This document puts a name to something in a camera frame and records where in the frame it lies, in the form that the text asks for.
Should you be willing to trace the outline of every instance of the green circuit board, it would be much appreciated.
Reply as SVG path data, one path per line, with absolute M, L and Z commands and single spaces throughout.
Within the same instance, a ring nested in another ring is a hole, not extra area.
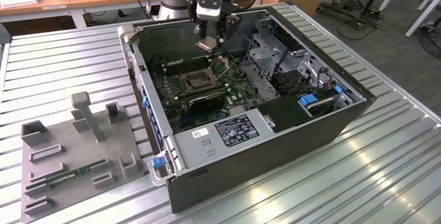
M 240 61 L 232 57 L 216 59 L 208 63 L 207 68 L 177 75 L 167 76 L 163 72 L 153 72 L 152 82 L 175 133 L 220 120 L 263 102 L 243 75 Z M 221 106 L 212 111 L 191 115 L 191 101 L 209 96 L 224 97 L 224 101 L 215 102 Z

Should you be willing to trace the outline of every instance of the white label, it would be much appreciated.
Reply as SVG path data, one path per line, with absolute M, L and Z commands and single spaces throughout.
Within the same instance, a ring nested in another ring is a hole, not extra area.
M 62 8 L 65 8 L 66 6 L 44 6 L 44 7 L 41 7 L 42 8 L 42 10 L 50 10 L 50 9 L 62 9 Z
M 208 130 L 207 130 L 207 128 L 204 127 L 203 129 L 199 129 L 199 130 L 196 130 L 196 131 L 192 131 L 191 134 L 192 134 L 192 138 L 196 139 L 196 138 L 199 138 L 199 137 L 207 135 L 207 134 L 208 134 Z

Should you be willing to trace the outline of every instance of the motherboard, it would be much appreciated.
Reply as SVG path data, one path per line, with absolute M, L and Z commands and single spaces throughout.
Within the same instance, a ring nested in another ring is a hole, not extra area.
M 175 133 L 236 115 L 263 102 L 243 73 L 242 61 L 220 55 L 189 63 L 163 63 L 152 72 Z

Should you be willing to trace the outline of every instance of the barcode sticker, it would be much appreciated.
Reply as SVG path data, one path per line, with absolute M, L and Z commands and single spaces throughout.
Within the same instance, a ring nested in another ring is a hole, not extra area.
M 44 6 L 41 8 L 42 10 L 50 10 L 50 9 L 62 9 L 66 8 L 66 6 Z

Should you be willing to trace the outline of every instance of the metal rail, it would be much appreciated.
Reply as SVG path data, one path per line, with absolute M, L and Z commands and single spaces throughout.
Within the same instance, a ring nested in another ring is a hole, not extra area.
M 298 8 L 274 8 L 378 96 L 366 114 L 331 144 L 177 215 L 145 175 L 36 223 L 439 222 L 438 116 Z M 72 92 L 89 92 L 92 111 L 115 100 L 125 106 L 141 157 L 152 154 L 116 27 L 18 36 L 4 47 L 0 223 L 20 217 L 20 123 L 70 119 Z

